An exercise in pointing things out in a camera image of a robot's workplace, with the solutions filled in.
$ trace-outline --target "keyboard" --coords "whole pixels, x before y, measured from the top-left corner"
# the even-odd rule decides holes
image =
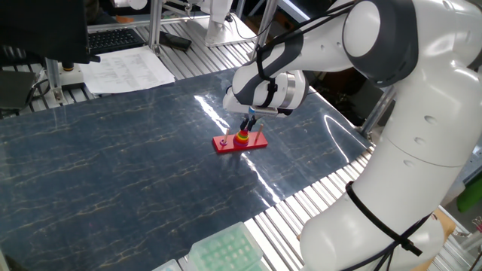
[[[89,47],[92,54],[109,53],[143,45],[144,41],[134,29],[116,29],[89,34]]]

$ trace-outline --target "paper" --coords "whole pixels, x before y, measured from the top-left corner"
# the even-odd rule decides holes
[[[100,63],[80,64],[84,82],[95,94],[146,90],[174,82],[174,75],[149,47],[99,55]]]

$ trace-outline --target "computer monitor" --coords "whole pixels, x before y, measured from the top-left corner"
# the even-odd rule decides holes
[[[1,0],[0,46],[60,62],[89,63],[84,0]],[[0,66],[11,59],[0,50]]]

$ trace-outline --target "red base plate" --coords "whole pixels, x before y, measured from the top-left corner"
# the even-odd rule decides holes
[[[268,146],[268,141],[264,137],[263,133],[260,133],[258,140],[256,140],[257,134],[258,132],[249,133],[249,142],[247,146],[238,146],[234,144],[233,139],[234,139],[234,136],[236,136],[236,134],[227,136],[227,145],[225,146],[221,145],[221,140],[224,139],[224,135],[213,137],[212,143],[216,151],[220,154],[231,152],[231,151],[244,151],[244,150],[250,150],[254,148],[265,148],[266,146]]]

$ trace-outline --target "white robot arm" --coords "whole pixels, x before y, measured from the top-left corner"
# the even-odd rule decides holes
[[[331,10],[345,4],[340,0]],[[345,193],[306,223],[300,248],[308,271],[378,270],[389,261],[390,270],[409,270],[443,245],[441,225],[427,215],[482,133],[482,83],[474,72],[482,64],[482,12],[465,0],[362,0],[349,8],[325,24],[317,26],[330,17],[302,26],[297,31],[304,34],[291,33],[261,56],[258,51],[262,65],[241,67],[223,103],[233,112],[287,115],[307,92],[301,69],[354,66],[377,86],[393,85],[395,109],[350,189],[385,230]],[[386,229],[402,236],[423,218],[390,260],[380,254],[400,243]]]

